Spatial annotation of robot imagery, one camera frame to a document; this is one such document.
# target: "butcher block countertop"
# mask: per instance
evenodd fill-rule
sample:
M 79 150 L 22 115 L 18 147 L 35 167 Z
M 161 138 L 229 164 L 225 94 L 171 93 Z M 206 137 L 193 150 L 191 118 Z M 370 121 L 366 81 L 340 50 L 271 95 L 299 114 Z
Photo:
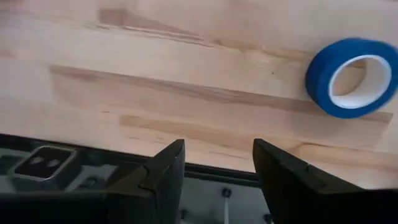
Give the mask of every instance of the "butcher block countertop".
M 364 188 L 398 187 L 398 99 L 358 119 L 304 89 L 345 37 L 398 45 L 388 0 L 5 0 L 0 133 L 254 172 L 263 138 Z M 346 69 L 335 91 L 358 82 Z

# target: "wooden surface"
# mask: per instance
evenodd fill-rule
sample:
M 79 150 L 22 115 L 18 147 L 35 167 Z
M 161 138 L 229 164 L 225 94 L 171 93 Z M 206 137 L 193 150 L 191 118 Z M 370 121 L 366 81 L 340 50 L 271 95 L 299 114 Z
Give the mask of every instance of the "wooden surface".
M 186 139 L 187 162 L 254 171 L 263 138 L 366 188 L 398 187 L 398 102 L 325 114 L 303 79 L 324 46 L 398 45 L 383 0 L 0 2 L 0 132 L 153 156 Z M 335 87 L 355 86 L 363 65 Z

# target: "white cardboard core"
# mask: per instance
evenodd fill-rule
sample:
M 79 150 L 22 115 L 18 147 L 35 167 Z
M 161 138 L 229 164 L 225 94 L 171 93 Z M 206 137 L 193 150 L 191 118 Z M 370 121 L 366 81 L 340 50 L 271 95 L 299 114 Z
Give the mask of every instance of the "white cardboard core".
M 357 61 L 365 60 L 366 76 L 351 93 L 335 96 L 333 94 L 333 84 L 337 76 L 343 69 Z M 361 55 L 340 65 L 333 73 L 329 83 L 330 100 L 337 106 L 346 109 L 356 109 L 367 106 L 375 102 L 387 90 L 391 81 L 391 67 L 389 63 L 382 57 L 377 55 Z

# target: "wooden table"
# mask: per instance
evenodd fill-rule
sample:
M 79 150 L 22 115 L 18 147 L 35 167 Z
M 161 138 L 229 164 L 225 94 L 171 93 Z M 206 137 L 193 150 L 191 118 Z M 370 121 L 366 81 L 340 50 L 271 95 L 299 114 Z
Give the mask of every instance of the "wooden table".
M 382 0 L 0 2 L 0 132 L 254 171 L 263 138 L 366 188 L 398 186 L 398 100 L 359 119 L 307 96 L 309 61 L 359 36 L 398 45 Z M 363 66 L 346 71 L 345 91 Z

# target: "blue tape roll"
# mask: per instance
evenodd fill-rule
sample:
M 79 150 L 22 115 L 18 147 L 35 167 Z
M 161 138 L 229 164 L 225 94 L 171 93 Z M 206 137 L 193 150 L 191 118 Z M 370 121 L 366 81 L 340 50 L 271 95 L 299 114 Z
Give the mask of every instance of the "blue tape roll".
M 333 95 L 333 82 L 342 69 L 365 59 L 366 76 L 351 93 Z M 344 39 L 319 52 L 308 67 L 305 87 L 311 98 L 328 114 L 357 118 L 380 108 L 396 91 L 397 50 L 384 42 L 359 38 Z

